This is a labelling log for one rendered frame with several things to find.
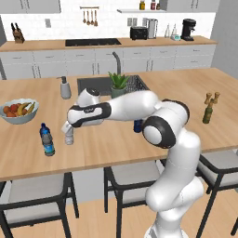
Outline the grey soap dispenser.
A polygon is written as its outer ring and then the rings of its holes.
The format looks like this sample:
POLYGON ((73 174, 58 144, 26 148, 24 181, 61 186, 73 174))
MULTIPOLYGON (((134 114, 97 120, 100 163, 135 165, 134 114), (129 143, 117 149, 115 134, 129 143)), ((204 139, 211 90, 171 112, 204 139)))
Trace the grey soap dispenser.
POLYGON ((65 76, 61 77, 60 94, 63 99, 69 99, 72 95, 70 84, 65 76))

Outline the rail with hanging tools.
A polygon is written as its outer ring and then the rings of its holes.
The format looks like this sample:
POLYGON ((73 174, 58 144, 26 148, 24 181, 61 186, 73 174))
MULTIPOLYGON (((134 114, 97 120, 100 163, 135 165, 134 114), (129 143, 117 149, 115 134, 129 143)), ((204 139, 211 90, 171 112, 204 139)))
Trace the rail with hanging tools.
POLYGON ((99 7, 80 7, 80 9, 83 11, 83 23, 87 26, 95 26, 97 27, 98 24, 98 10, 99 7))

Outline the black hob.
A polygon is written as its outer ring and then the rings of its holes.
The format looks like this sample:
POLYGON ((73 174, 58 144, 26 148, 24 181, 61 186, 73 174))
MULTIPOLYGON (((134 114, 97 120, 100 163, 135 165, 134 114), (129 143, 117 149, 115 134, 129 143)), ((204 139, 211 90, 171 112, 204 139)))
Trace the black hob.
POLYGON ((67 39, 65 46, 117 46, 121 45, 117 38, 67 39))

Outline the grey wall cupboards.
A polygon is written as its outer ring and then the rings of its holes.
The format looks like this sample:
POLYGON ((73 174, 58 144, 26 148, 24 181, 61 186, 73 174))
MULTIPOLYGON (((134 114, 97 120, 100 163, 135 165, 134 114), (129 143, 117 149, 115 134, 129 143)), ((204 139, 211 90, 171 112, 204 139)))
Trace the grey wall cupboards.
POLYGON ((0 14, 54 14, 60 12, 60 0, 0 0, 0 14))
POLYGON ((160 0, 160 8, 170 13, 217 12, 220 0, 160 0))

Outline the grey tap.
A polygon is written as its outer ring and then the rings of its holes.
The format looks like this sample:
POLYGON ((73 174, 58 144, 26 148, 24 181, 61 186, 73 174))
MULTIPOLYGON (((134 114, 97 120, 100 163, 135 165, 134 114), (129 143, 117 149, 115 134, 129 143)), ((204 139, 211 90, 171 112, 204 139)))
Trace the grey tap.
POLYGON ((112 52, 112 55, 115 57, 116 59, 116 64, 117 64, 117 74, 121 74, 121 61, 119 56, 117 55, 117 53, 115 51, 112 52))

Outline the black coffee machine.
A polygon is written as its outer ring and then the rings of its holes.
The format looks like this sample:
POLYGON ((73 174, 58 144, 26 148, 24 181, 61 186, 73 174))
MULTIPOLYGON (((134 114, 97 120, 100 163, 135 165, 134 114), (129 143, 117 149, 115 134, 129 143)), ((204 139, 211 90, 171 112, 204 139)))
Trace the black coffee machine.
POLYGON ((182 24, 183 24, 183 27, 182 27, 182 33, 180 38, 185 41, 192 41, 193 37, 191 36, 191 32, 194 31, 196 21, 192 19, 184 19, 182 24))

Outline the dark blue bottle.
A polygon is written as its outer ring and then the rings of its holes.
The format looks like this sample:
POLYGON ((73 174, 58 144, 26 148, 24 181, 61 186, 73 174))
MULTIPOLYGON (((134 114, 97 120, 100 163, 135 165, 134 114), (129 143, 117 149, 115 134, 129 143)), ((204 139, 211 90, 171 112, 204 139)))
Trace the dark blue bottle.
POLYGON ((142 130, 142 123, 143 123, 142 119, 134 121, 134 131, 136 133, 140 133, 141 132, 141 130, 142 130))

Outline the grey base cupboard run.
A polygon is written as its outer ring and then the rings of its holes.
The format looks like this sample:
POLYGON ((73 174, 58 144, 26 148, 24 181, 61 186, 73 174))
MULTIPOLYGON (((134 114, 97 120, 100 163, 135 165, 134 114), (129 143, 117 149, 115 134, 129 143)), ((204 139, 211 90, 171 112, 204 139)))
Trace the grey base cupboard run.
POLYGON ((0 52, 0 78, 7 80, 208 68, 214 45, 143 46, 95 49, 0 52))

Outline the white wall shelf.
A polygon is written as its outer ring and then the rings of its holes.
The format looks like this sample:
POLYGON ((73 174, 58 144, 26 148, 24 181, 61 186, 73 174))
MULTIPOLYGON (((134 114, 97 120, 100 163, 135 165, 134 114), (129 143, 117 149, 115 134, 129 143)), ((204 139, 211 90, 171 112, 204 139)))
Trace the white wall shelf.
POLYGON ((162 10, 162 9, 159 9, 159 10, 150 10, 150 9, 145 9, 145 10, 139 10, 139 9, 116 9, 117 12, 119 13, 122 13, 122 14, 129 14, 129 13, 132 13, 132 14, 136 14, 136 13, 165 13, 165 10, 162 10))

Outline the pale fruit bowl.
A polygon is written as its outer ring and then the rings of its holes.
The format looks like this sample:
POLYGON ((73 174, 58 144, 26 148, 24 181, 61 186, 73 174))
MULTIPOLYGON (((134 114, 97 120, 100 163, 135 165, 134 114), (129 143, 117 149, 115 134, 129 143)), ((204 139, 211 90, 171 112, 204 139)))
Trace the pale fruit bowl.
POLYGON ((6 102, 4 105, 0 106, 0 117, 2 117, 4 120, 6 120, 12 125, 22 125, 34 119, 38 108, 39 108, 39 102, 36 99, 13 99, 11 101, 6 102), (21 104, 28 103, 27 109, 29 109, 32 105, 34 105, 33 111, 28 114, 17 116, 17 117, 7 117, 7 115, 4 113, 4 107, 11 106, 12 104, 17 104, 17 103, 21 103, 21 104))

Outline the blue plastic water bottle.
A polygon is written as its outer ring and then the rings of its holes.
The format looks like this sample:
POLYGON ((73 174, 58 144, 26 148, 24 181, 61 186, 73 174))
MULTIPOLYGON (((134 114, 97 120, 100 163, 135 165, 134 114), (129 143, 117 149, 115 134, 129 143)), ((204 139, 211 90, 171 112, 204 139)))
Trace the blue plastic water bottle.
POLYGON ((53 156, 55 154, 53 138, 51 136, 50 129, 46 126, 45 123, 41 124, 39 133, 44 147, 45 155, 53 156))

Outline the grey seat black stool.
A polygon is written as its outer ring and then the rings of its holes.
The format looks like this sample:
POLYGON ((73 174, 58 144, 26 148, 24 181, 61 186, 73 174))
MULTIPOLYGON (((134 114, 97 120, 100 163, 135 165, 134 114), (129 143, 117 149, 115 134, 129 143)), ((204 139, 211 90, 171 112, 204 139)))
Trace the grey seat black stool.
POLYGON ((203 153, 200 155, 196 175, 205 181, 205 193, 210 194, 196 234, 196 238, 201 238, 217 193, 229 189, 238 191, 238 154, 233 150, 203 153))
POLYGON ((65 238, 72 238, 66 215, 66 200, 73 199, 76 218, 79 210, 73 174, 16 179, 11 182, 8 201, 0 203, 0 227, 5 238, 13 238, 11 228, 60 220, 65 238))
POLYGON ((104 212, 108 212, 109 192, 117 202, 116 238, 121 238, 124 208, 145 205, 145 192, 159 178, 165 168, 165 159, 103 168, 104 212))

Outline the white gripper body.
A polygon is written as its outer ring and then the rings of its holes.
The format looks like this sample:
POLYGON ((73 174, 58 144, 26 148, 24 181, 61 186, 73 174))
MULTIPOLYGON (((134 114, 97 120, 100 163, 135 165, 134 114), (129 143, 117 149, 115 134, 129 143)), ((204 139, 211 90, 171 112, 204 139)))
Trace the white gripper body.
POLYGON ((66 133, 65 133, 65 143, 67 145, 73 145, 73 128, 70 128, 66 133))

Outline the green plant in pot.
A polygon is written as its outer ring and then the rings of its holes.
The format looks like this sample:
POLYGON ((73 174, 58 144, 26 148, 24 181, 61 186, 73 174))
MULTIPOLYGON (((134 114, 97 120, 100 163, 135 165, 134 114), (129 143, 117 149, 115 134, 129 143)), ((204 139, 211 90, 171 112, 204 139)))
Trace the green plant in pot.
POLYGON ((125 94, 126 92, 126 82, 129 79, 129 76, 117 74, 117 73, 109 73, 110 78, 112 79, 112 98, 117 98, 125 94))

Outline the dark sink basin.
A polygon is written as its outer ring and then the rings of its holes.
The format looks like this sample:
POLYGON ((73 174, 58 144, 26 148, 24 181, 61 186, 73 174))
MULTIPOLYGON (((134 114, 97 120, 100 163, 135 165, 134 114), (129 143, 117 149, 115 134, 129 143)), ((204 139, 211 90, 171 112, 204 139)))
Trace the dark sink basin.
MULTIPOLYGON (((112 79, 110 76, 95 78, 78 78, 77 85, 78 93, 81 93, 85 88, 97 89, 101 96, 110 96, 112 93, 112 79)), ((149 88, 138 75, 131 75, 126 82, 126 93, 139 90, 149 90, 149 88)))

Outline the wooden knife block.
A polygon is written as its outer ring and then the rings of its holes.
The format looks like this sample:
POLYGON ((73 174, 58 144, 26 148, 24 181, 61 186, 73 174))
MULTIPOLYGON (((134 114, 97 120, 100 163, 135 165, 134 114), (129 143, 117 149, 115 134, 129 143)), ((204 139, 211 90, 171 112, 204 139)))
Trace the wooden knife block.
POLYGON ((25 39, 18 24, 11 24, 12 33, 16 44, 23 44, 25 39))

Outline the black toaster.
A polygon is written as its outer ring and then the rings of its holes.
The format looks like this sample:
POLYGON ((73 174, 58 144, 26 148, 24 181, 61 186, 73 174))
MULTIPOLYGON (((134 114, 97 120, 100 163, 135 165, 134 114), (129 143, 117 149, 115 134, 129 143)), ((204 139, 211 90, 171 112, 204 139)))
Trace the black toaster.
POLYGON ((130 28, 130 38, 132 40, 146 40, 148 38, 148 28, 144 26, 132 26, 130 28))

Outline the silver canister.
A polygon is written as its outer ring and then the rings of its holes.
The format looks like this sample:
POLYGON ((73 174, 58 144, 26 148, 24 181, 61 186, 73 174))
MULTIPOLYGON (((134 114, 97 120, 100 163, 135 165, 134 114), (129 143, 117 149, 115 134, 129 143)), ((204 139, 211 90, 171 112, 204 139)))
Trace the silver canister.
POLYGON ((157 25, 158 20, 156 19, 147 19, 147 28, 148 28, 148 38, 154 39, 157 35, 157 25))

